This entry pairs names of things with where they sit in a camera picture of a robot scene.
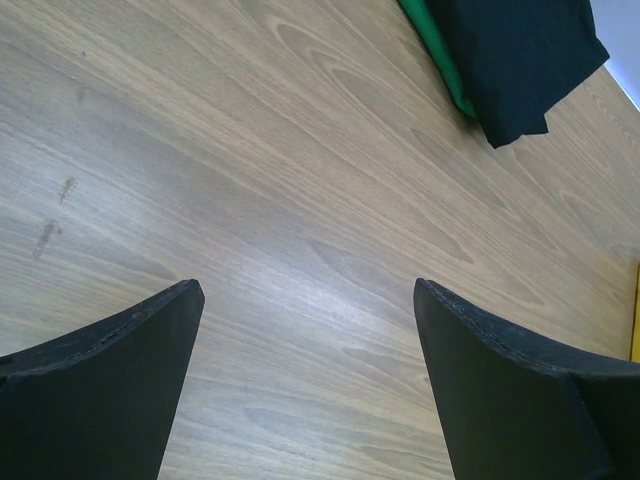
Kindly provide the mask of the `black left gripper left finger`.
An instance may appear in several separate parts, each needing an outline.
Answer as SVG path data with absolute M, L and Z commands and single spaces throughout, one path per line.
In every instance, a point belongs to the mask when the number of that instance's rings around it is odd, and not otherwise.
M 183 280 L 2 357 L 2 478 L 157 478 L 204 304 Z

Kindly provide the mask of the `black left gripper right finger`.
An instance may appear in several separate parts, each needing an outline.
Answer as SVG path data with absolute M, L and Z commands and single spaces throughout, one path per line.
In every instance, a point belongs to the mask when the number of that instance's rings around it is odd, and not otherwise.
M 421 348 L 458 479 L 635 479 L 639 367 L 552 340 L 420 279 Z

